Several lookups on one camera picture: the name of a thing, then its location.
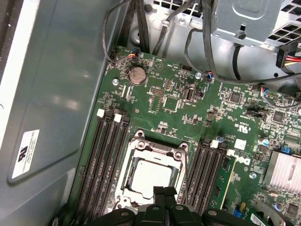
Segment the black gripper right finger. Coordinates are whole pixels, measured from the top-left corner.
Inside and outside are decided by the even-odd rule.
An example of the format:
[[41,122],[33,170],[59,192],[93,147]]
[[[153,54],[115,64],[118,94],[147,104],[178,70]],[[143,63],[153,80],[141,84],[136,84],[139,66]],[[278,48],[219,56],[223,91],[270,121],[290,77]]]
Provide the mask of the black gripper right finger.
[[193,207],[178,204],[174,187],[165,188],[166,208],[174,226],[248,226],[249,221],[215,208],[206,209],[199,215]]

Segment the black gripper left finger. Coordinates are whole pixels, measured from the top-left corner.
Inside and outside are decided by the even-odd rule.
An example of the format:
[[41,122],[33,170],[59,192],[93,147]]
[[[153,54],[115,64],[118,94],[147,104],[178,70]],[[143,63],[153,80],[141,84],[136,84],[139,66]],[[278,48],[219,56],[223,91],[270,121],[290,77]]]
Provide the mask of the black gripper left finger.
[[91,222],[88,226],[163,226],[166,219],[165,188],[153,188],[154,203],[143,205],[134,213],[127,208],[114,210]]

